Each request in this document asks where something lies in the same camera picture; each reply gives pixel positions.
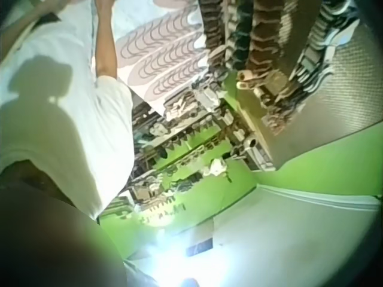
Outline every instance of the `white molding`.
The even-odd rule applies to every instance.
[[[258,187],[279,196],[334,208],[371,212],[377,212],[381,209],[381,201],[374,196],[335,196],[332,194],[288,190],[285,188],[271,187],[261,184],[258,184],[257,188]]]

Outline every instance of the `hand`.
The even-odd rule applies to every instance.
[[[63,10],[71,0],[44,0],[39,3],[36,9],[43,16],[49,13],[58,13]]]
[[[114,3],[115,3],[115,0],[95,0],[98,14],[104,13],[104,12],[111,13]]]

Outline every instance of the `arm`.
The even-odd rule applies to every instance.
[[[96,76],[117,79],[117,55],[112,33],[112,7],[114,0],[96,0],[98,31],[96,42]]]
[[[4,60],[13,44],[19,38],[21,33],[34,21],[48,13],[56,13],[63,9],[69,0],[45,0],[36,5],[36,7],[21,19],[1,31],[0,37],[0,63]]]

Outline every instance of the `bright light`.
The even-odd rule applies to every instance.
[[[153,277],[161,287],[179,287],[186,278],[194,278],[200,287],[220,287],[228,271],[228,262],[217,247],[193,257],[185,257],[178,246],[157,251]]]

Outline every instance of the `white t-shirt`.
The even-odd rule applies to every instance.
[[[1,65],[0,173],[30,160],[95,219],[133,168],[132,99],[113,78],[94,81],[88,49],[73,25],[50,23]]]

